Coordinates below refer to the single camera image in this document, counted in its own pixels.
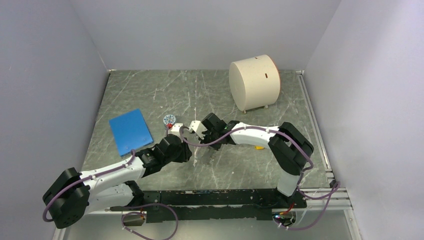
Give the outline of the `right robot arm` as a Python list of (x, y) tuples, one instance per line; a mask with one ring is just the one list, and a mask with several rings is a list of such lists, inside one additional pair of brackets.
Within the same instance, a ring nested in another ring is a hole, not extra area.
[(312, 143), (290, 122), (280, 126), (257, 126), (237, 120), (225, 122), (210, 113), (202, 121), (192, 121), (189, 130), (198, 136), (201, 145), (216, 151), (226, 144), (269, 149), (283, 170), (274, 195), (276, 204), (282, 208), (293, 203), (304, 171), (314, 166)]

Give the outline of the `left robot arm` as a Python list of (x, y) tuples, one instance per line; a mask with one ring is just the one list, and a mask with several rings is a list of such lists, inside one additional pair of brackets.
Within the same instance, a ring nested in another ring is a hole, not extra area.
[(169, 134), (153, 147), (132, 149), (130, 157), (118, 163), (81, 172), (68, 168), (44, 193), (42, 219), (64, 229), (84, 215), (105, 208), (106, 203), (137, 210), (143, 196), (135, 181), (159, 172), (171, 162), (186, 163), (192, 155), (184, 138)]

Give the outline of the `metal key organizer plate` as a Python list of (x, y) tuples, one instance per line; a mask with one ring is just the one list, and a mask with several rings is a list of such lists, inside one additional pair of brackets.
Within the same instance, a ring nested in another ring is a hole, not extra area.
[(207, 165), (212, 161), (215, 150), (210, 146), (194, 147), (193, 149), (193, 165)]

